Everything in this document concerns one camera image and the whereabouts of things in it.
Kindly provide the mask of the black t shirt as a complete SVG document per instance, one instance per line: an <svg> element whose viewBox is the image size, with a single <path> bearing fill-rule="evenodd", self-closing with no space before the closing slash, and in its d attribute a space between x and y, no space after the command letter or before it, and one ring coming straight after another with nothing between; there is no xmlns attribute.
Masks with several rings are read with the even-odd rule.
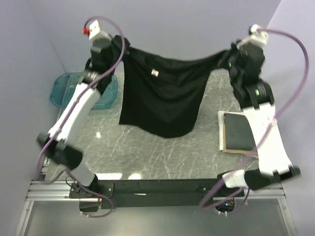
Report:
<svg viewBox="0 0 315 236"><path fill-rule="evenodd" d="M119 124L137 126L163 138L191 132L212 71L227 68L221 50L205 58L178 60L134 48L115 35L112 51L123 56L124 88Z"/></svg>

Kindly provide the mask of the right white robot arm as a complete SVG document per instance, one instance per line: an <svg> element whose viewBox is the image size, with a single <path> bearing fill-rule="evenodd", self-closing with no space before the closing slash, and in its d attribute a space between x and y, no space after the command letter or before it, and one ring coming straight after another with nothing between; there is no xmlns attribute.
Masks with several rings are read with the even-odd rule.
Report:
<svg viewBox="0 0 315 236"><path fill-rule="evenodd" d="M229 72L233 94L252 130L258 169L224 174L216 184L216 191L221 196L229 195L235 187L257 190L301 175L300 168L292 164L284 149L271 87L260 78L265 61L263 45L233 43L222 59L222 67Z"/></svg>

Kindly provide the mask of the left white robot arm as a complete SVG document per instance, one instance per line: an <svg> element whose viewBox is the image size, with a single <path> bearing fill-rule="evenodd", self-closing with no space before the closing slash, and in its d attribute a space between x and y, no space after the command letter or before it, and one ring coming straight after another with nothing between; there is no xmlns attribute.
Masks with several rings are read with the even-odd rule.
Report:
<svg viewBox="0 0 315 236"><path fill-rule="evenodd" d="M91 57L86 62L71 100L48 133L40 133L37 137L41 147L38 158L46 156L54 163L65 166L88 198L98 193L98 178L84 164L83 153L73 143L84 119L111 83L125 52L126 42L121 35L111 39L95 39Z"/></svg>

